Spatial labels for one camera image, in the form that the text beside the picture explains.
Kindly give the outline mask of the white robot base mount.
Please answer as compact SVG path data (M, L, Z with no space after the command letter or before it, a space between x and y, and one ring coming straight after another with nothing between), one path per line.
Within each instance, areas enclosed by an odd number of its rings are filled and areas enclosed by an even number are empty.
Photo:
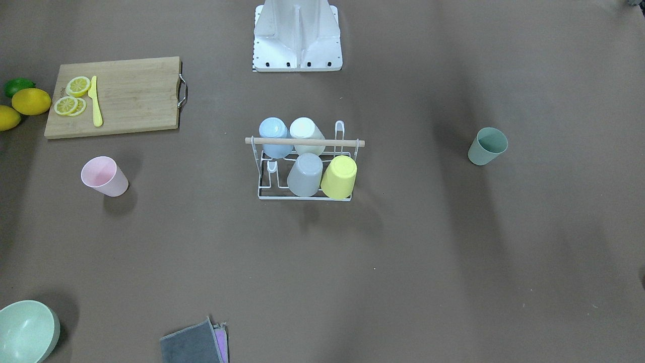
M265 1L254 16L254 72L343 68L339 12L328 1Z

